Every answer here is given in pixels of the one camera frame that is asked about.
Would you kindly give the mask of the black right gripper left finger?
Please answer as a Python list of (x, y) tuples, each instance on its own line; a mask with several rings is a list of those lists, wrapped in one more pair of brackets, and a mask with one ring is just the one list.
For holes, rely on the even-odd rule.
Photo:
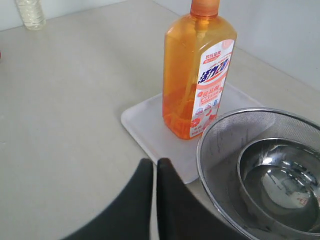
[(140, 160), (133, 176), (98, 216), (66, 240), (149, 240), (153, 197), (153, 163)]

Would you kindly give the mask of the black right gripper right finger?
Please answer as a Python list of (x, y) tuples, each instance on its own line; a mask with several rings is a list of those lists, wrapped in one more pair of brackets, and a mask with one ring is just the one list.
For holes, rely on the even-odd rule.
[(157, 162), (156, 208), (161, 240), (247, 239), (197, 200), (168, 158), (161, 158)]

